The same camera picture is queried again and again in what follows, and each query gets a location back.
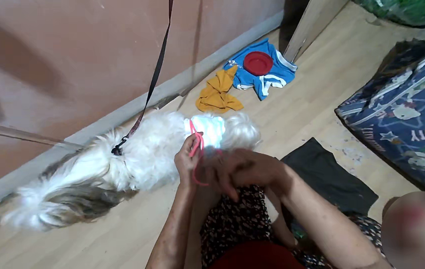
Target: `leash clip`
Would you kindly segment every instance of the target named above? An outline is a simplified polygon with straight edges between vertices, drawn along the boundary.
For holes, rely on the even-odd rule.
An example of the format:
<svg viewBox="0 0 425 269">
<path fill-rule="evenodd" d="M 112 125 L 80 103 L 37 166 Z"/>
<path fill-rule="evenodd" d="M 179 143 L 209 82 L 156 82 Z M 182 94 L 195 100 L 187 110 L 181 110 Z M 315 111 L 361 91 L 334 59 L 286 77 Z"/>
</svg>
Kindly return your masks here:
<svg viewBox="0 0 425 269">
<path fill-rule="evenodd" d="M 123 138 L 121 138 L 120 144 L 117 144 L 116 146 L 114 146 L 114 148 L 111 150 L 111 153 L 113 153 L 116 156 L 121 156 L 122 150 L 120 149 L 120 146 L 124 144 L 126 140 L 128 140 L 128 136 L 124 136 Z"/>
</svg>

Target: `black leash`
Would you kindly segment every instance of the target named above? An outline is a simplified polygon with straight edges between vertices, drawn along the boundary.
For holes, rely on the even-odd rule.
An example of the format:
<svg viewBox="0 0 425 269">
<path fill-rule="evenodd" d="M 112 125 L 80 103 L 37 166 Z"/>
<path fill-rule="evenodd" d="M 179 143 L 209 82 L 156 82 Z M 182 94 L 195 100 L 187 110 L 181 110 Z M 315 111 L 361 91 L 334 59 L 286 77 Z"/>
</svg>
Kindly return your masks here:
<svg viewBox="0 0 425 269">
<path fill-rule="evenodd" d="M 144 109 L 139 115 L 138 119 L 136 120 L 136 123 L 133 125 L 131 130 L 127 135 L 125 135 L 123 138 L 121 138 L 120 144 L 117 144 L 112 150 L 111 153 L 113 153 L 116 156 L 122 155 L 122 150 L 120 149 L 120 146 L 128 140 L 130 136 L 138 129 L 139 124 L 141 123 L 141 120 L 143 119 L 144 112 L 146 111 L 146 107 L 148 106 L 149 99 L 151 98 L 151 95 L 153 94 L 153 90 L 156 87 L 157 79 L 159 78 L 159 73 L 161 72 L 161 67 L 163 66 L 163 60 L 164 60 L 164 52 L 166 51 L 166 40 L 168 40 L 168 34 L 169 34 L 169 28 L 171 27 L 171 12 L 173 11 L 173 0 L 169 0 L 169 23 L 168 23 L 168 29 L 166 30 L 166 34 L 164 35 L 163 45 L 161 47 L 161 52 L 159 53 L 159 58 L 157 59 L 156 68 L 154 69 L 153 78 L 151 79 L 151 84 L 149 85 L 149 92 L 148 97 L 146 98 L 146 104 L 144 105 Z"/>
</svg>

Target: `red bowl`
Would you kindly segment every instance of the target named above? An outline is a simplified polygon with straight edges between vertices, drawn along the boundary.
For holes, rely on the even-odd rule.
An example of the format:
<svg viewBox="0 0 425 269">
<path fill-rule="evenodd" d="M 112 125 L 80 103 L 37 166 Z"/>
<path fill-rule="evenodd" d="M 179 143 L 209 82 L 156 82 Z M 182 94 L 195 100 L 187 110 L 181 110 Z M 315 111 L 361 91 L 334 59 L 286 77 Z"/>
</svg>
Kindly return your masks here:
<svg viewBox="0 0 425 269">
<path fill-rule="evenodd" d="M 262 51 L 253 51 L 244 58 L 244 69 L 254 76 L 264 76 L 272 69 L 274 61 L 269 54 Z"/>
</svg>

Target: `green bag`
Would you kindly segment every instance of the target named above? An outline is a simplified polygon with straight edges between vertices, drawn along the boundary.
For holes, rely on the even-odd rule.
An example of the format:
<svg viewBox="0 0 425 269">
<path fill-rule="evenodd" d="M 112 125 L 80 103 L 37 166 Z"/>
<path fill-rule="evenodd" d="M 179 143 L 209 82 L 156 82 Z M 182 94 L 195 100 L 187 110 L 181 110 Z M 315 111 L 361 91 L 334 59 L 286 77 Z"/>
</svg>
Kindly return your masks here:
<svg viewBox="0 0 425 269">
<path fill-rule="evenodd" d="M 425 0 L 353 0 L 378 18 L 406 26 L 425 26 Z"/>
</svg>

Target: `hand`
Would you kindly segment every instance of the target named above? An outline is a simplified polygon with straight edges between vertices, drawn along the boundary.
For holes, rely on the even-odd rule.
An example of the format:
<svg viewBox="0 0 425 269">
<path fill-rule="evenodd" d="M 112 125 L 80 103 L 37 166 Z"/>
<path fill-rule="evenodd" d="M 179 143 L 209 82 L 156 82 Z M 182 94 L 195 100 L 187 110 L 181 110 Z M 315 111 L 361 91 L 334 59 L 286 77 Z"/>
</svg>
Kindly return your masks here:
<svg viewBox="0 0 425 269">
<path fill-rule="evenodd" d="M 192 148 L 199 143 L 199 140 L 196 140 L 196 136 L 191 134 L 188 136 L 180 151 L 174 156 L 174 164 L 178 169 L 180 174 L 180 184 L 185 186 L 188 189 L 196 189 L 196 184 L 192 182 L 192 171 L 199 161 L 199 150 L 196 151 L 194 156 L 189 157 Z"/>
<path fill-rule="evenodd" d="M 215 185 L 234 201 L 239 200 L 236 187 L 251 184 L 270 186 L 280 197 L 290 191 L 291 176 L 297 175 L 281 161 L 246 149 L 223 152 L 205 159 L 200 170 L 209 184 Z"/>
</svg>

